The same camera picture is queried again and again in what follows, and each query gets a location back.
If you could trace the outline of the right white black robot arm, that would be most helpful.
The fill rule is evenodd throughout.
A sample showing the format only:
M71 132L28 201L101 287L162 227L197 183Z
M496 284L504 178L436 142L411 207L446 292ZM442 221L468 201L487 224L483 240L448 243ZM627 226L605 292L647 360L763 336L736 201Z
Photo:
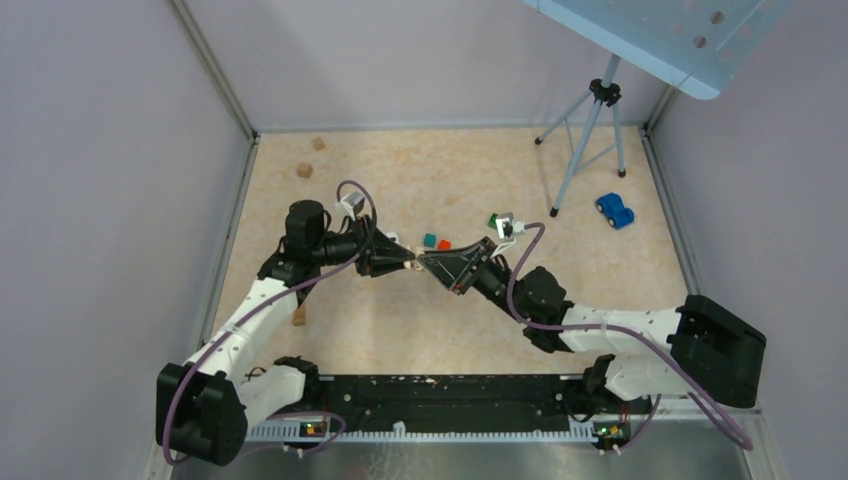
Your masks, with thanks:
M475 290L539 349L594 352L586 397L600 412L656 394L696 394L740 409L755 406L765 335L711 298L689 294L678 307L609 310L570 301L556 277L536 267L521 278L496 259L489 238L421 253L417 261L446 290Z

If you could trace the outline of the beige rounded block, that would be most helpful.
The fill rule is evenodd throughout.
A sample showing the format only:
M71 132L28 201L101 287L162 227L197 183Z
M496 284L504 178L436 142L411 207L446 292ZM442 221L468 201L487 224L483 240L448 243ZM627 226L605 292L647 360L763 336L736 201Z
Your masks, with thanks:
M423 265L420 263L420 257L426 252L424 247L415 247L413 249L413 259L404 262L404 267L409 270L414 270L416 272L422 272L424 270Z

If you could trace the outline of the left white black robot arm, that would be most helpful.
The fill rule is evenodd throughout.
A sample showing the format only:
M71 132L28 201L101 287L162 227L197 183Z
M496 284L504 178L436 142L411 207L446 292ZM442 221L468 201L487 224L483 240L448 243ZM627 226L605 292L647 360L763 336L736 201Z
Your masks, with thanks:
M415 254L381 232L369 216L351 217L332 232L329 212L315 200L293 203L278 249L262 264L230 319L181 364L168 363L156 382L155 441L166 461L175 454L224 466L256 425L290 406L308 413L320 386L309 362L286 360L255 380L246 374L271 334L291 320L313 287L352 266L378 277L411 266Z

